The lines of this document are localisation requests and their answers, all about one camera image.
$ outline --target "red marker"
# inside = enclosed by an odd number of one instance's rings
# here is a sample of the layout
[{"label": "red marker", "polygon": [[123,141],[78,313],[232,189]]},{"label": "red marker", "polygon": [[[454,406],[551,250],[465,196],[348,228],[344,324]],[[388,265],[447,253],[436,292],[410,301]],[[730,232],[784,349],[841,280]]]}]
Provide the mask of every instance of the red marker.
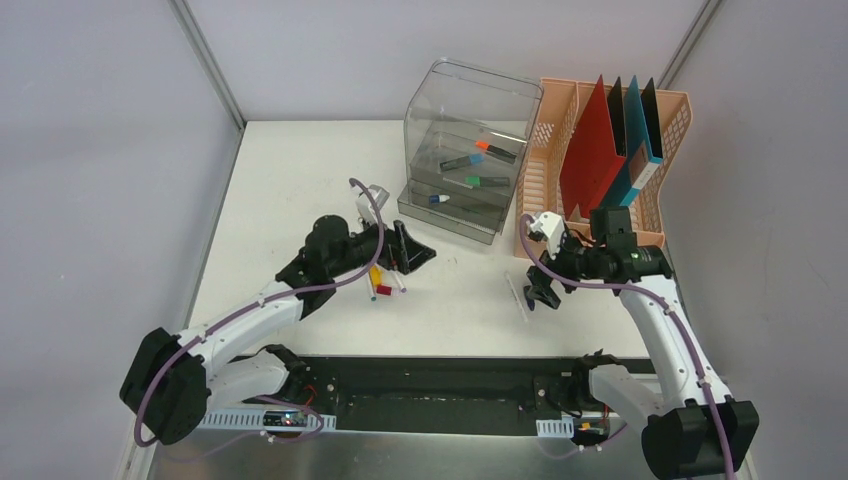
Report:
[{"label": "red marker", "polygon": [[492,155],[499,157],[501,160],[515,160],[515,154],[512,152],[508,152],[503,148],[494,147],[486,142],[477,142],[475,143],[475,145],[477,145],[477,148],[479,148],[480,150],[485,150],[491,153]]}]

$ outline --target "red folder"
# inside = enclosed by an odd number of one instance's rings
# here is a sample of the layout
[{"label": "red folder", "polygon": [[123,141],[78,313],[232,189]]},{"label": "red folder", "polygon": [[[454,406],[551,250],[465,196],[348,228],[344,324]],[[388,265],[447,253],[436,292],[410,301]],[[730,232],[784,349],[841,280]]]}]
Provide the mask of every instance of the red folder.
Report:
[{"label": "red folder", "polygon": [[579,207],[581,217],[589,218],[589,212],[601,204],[624,165],[624,145],[621,79],[607,99],[601,76],[577,121],[559,174],[566,218],[572,216],[575,207]]}]

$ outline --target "white bracket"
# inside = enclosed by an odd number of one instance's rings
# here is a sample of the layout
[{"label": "white bracket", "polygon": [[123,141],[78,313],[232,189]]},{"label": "white bracket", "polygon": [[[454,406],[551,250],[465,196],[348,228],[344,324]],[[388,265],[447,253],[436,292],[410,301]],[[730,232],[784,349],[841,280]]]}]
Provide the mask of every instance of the white bracket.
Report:
[{"label": "white bracket", "polygon": [[565,222],[554,212],[537,213],[534,218],[536,220],[530,224],[530,231],[545,236],[548,255],[556,258],[560,242],[562,242],[562,234],[565,233]]},{"label": "white bracket", "polygon": [[560,420],[536,420],[536,435],[541,438],[573,438],[574,419],[563,415]]},{"label": "white bracket", "polygon": [[[305,427],[281,427],[273,425],[265,425],[264,418],[268,412],[289,412],[296,410],[286,410],[284,407],[279,409],[256,409],[256,408],[222,408],[213,410],[203,417],[199,429],[205,430],[266,430],[268,432],[310,432],[318,428],[318,419],[312,415],[306,420]],[[334,432],[336,430],[335,415],[321,415],[324,419],[324,428],[322,432]]]}]

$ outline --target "metal frame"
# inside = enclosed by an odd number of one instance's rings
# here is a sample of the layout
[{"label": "metal frame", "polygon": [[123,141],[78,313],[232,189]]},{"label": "metal frame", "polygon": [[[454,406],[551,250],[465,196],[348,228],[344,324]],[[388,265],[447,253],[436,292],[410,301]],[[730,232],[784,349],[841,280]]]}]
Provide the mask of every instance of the metal frame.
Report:
[{"label": "metal frame", "polygon": [[209,77],[209,83],[212,84],[212,88],[215,89],[215,93],[218,94],[218,98],[221,99],[221,103],[227,109],[230,119],[239,132],[243,132],[247,126],[247,120],[241,113],[238,102],[236,102],[235,96],[233,96],[233,92],[221,72],[221,67],[218,66],[215,56],[212,55],[212,50],[197,24],[197,19],[191,12],[191,7],[188,6],[186,0],[168,0],[168,4],[171,5],[174,17],[180,22],[180,27],[182,27],[189,45],[194,50],[194,54],[203,67],[203,71],[206,72],[206,76]]},{"label": "metal frame", "polygon": [[674,55],[671,56],[671,60],[668,62],[662,75],[660,75],[660,79],[657,82],[658,89],[671,90],[671,85],[677,79],[677,75],[680,73],[683,65],[686,64],[689,55],[707,30],[707,27],[709,27],[710,21],[715,17],[722,3],[724,3],[724,0],[704,0],[701,10],[695,15],[692,25],[689,25],[686,34],[683,35],[683,40],[677,46],[677,50],[674,51]]}]

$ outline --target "marker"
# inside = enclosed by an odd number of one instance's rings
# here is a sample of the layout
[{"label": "marker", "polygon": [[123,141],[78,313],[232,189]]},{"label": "marker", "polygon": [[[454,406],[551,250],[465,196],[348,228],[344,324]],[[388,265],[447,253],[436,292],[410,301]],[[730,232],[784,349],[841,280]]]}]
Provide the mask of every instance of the marker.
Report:
[{"label": "marker", "polygon": [[477,165],[483,163],[483,154],[482,153],[474,153],[471,155],[466,155],[464,157],[454,158],[453,160],[447,160],[439,163],[439,168],[442,171],[446,170],[454,170],[462,167],[470,167],[471,165]]},{"label": "marker", "polygon": [[489,145],[486,142],[477,142],[474,145],[477,145],[477,148],[480,150],[485,150],[496,157],[500,157],[501,160],[507,160],[509,163],[515,163],[515,154],[512,152],[508,152],[503,148],[498,148],[492,145]]},{"label": "marker", "polygon": [[398,291],[388,285],[377,285],[377,293],[391,297],[397,295]]},{"label": "marker", "polygon": [[509,177],[465,177],[465,183],[475,187],[508,187]]},{"label": "marker", "polygon": [[430,195],[430,205],[436,203],[445,203],[450,200],[450,195]]},{"label": "marker", "polygon": [[403,284],[403,281],[400,279],[400,274],[397,273],[396,270],[390,270],[392,272],[392,278],[395,279],[395,283],[400,287],[400,293],[406,293],[406,285]]},{"label": "marker", "polygon": [[374,294],[374,285],[371,283],[371,279],[366,278],[365,283],[368,284],[368,295],[371,297],[371,301],[376,302],[377,301],[377,295]]}]

